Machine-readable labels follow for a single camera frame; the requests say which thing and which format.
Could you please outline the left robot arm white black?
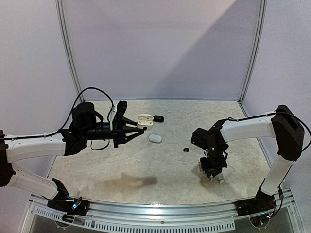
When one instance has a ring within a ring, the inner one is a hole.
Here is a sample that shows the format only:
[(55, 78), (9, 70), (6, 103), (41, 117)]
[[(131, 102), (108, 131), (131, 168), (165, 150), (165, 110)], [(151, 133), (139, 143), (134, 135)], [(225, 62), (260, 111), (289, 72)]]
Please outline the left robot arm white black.
[(126, 144), (144, 134), (146, 126), (124, 117), (127, 102), (112, 106), (109, 122), (95, 111), (91, 102), (83, 102), (73, 108), (72, 122), (67, 129), (51, 134), (9, 136), (0, 134), (0, 185), (11, 186), (38, 194), (48, 200), (49, 208), (67, 215), (86, 216), (90, 202), (72, 198), (63, 183), (55, 178), (47, 179), (22, 169), (16, 162), (43, 156), (76, 155), (87, 147), (88, 141), (112, 140), (114, 147)]

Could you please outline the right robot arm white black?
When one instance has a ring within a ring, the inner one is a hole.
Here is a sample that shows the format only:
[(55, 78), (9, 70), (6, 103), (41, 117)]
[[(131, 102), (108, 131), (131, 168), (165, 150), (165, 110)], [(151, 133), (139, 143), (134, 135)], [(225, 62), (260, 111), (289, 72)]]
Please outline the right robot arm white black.
[(307, 149), (304, 146), (307, 125), (295, 116), (286, 105), (257, 116), (241, 119), (231, 117), (220, 119), (208, 130), (197, 128), (191, 137), (191, 143), (204, 150), (200, 158), (200, 170), (208, 177), (215, 178), (227, 168), (227, 149), (231, 141), (269, 137), (275, 138), (278, 146), (277, 157), (268, 175), (264, 178), (255, 197), (234, 203), (238, 216), (261, 214), (263, 219), (272, 219), (281, 209), (274, 194), (283, 200), (281, 184), (294, 162)]

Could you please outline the white stem earbud charging case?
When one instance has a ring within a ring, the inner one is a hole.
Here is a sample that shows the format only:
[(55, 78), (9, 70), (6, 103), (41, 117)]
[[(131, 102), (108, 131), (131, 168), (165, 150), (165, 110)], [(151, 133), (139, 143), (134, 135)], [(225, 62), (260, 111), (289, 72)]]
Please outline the white stem earbud charging case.
[(139, 129), (150, 130), (154, 125), (154, 117), (150, 114), (139, 114), (137, 120), (137, 127)]

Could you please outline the white oval earbud charging case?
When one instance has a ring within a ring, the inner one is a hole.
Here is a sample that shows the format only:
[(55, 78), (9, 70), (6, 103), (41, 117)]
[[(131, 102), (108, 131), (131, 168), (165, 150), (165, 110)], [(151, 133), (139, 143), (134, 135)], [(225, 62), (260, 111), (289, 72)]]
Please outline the white oval earbud charging case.
[(160, 135), (151, 134), (149, 135), (149, 141), (152, 143), (161, 143), (162, 137)]

